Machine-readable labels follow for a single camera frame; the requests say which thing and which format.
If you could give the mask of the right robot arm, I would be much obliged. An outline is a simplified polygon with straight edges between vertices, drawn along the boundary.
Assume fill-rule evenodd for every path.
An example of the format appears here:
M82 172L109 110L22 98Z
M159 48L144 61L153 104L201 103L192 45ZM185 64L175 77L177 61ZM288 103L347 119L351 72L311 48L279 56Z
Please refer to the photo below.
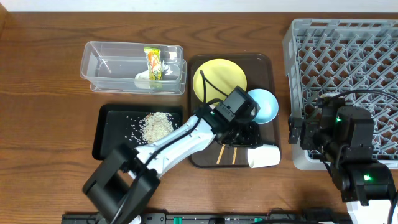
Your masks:
M390 169L373 159L371 113L329 103L319 120L291 116L289 144L318 150L353 223L397 223L397 190Z

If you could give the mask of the green snack wrapper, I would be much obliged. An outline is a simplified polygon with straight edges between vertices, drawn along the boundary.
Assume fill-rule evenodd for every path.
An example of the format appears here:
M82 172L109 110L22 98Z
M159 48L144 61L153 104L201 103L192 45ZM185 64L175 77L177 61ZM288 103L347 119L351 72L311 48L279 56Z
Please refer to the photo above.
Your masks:
M150 87L155 89L162 88L162 62L161 62L161 50L153 47L144 47L146 54L147 66L149 70Z

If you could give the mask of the yellow plate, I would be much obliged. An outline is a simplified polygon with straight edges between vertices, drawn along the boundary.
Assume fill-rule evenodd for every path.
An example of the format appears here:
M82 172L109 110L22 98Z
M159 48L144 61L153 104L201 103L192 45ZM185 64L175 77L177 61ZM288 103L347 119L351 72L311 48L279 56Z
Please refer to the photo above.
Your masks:
M226 59L213 59L200 65L193 76L193 91L196 97L203 102L204 89L200 72L212 84L206 83L206 102L212 99L225 100L236 86L246 91L248 81L242 68Z

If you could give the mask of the rice food scraps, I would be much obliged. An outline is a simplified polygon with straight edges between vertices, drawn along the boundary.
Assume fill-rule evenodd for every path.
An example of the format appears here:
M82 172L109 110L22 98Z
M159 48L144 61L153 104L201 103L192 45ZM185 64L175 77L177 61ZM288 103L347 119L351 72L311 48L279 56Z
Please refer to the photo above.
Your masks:
M166 112L137 112L127 115L126 119L124 137L138 145L156 142L180 126L180 118Z

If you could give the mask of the white tissue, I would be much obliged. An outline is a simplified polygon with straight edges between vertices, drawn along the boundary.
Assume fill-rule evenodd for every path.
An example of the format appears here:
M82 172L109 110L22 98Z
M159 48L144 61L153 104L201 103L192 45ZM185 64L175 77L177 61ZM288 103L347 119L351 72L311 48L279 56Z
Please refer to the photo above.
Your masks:
M171 68L169 65L165 64L165 61L162 61L162 76L167 76L170 75L172 73ZM138 88L142 88L142 89L160 89L162 88L162 84L161 83L151 83L150 80L150 75L149 75L149 71L143 71L141 73L138 73L135 76L136 81L134 82L135 86L137 86Z

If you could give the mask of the light blue bowl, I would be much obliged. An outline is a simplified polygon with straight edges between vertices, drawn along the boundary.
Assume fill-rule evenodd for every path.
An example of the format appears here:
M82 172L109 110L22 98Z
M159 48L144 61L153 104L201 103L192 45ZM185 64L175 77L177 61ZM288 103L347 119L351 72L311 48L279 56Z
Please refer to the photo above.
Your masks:
M258 124L266 124L276 118L279 112L277 98L268 90L253 89L248 92L260 109L254 121Z

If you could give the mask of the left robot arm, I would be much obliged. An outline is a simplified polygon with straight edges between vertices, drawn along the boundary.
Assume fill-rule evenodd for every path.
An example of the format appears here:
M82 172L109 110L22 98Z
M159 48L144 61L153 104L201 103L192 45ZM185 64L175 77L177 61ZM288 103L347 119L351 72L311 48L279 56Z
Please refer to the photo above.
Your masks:
M131 223L149 203L160 178L186 157L231 131L253 123L258 106L232 110L201 106L181 127L151 144L113 149L83 186L83 193L109 223Z

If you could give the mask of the white cup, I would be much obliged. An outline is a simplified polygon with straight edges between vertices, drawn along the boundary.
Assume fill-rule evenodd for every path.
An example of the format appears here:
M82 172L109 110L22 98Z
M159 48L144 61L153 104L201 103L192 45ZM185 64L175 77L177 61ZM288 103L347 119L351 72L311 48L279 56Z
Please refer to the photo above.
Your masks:
M277 146L264 144L254 149L248 148L247 159L252 169L276 166L281 160L281 153Z

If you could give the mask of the wooden chopstick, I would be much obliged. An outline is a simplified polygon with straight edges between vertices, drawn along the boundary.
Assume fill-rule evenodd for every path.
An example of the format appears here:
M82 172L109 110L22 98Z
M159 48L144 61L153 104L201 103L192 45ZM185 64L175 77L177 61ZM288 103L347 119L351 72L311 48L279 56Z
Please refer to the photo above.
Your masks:
M236 163L237 151L238 151L238 148L234 147L232 165L235 165L235 163Z
M225 145L223 144L223 145L221 146L220 153L219 153L219 155L218 155L216 164L220 164L220 161L221 161L222 156L223 156L223 153L224 153L224 149L225 149Z

